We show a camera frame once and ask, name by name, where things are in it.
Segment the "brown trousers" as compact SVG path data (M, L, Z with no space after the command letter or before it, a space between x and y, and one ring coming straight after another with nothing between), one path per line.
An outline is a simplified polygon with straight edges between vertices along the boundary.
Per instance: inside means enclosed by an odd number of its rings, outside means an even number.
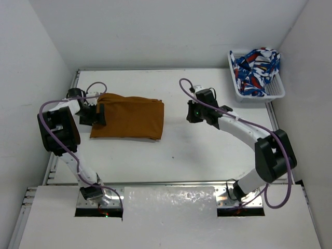
M106 93L98 99L98 114L102 107L106 125L95 123L91 138L162 138L164 103L161 100Z

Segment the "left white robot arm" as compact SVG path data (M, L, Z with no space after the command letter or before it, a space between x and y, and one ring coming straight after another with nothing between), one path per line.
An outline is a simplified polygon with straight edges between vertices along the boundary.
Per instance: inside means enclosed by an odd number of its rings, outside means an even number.
M105 93L71 88L66 98L43 103L37 114L45 150L53 153L67 165L78 182L82 197L98 207L106 207L109 204L112 190L106 187L97 172L85 163L80 151L81 138L74 116L87 121L88 125L104 125L104 114L96 112L96 101Z

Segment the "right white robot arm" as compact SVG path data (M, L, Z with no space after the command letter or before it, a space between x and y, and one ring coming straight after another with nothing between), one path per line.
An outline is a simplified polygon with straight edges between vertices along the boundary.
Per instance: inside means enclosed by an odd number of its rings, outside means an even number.
M190 87L193 99L188 101L187 121L205 121L216 129L227 132L248 145L255 154L254 168L233 183L229 198L241 201L253 190L291 172L297 166L293 148L285 131L268 132L257 126L241 122L232 108L219 106L214 89Z

